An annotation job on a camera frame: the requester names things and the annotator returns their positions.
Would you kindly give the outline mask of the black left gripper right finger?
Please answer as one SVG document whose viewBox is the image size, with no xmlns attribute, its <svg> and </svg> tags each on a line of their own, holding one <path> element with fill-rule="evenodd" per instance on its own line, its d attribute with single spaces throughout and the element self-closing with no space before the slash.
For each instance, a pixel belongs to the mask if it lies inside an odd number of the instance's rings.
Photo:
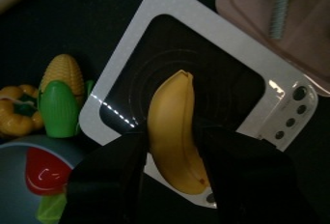
<svg viewBox="0 0 330 224">
<path fill-rule="evenodd" d="M 198 126 L 195 139 L 221 224 L 320 224 L 284 152 L 219 126 Z"/>
</svg>

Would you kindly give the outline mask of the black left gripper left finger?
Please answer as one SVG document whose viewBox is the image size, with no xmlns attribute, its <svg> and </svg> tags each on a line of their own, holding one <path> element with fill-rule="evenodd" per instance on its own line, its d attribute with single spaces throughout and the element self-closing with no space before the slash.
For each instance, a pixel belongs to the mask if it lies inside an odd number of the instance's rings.
<svg viewBox="0 0 330 224">
<path fill-rule="evenodd" d="M 143 131 L 98 148 L 70 175 L 59 224 L 135 224 L 146 159 Z"/>
</svg>

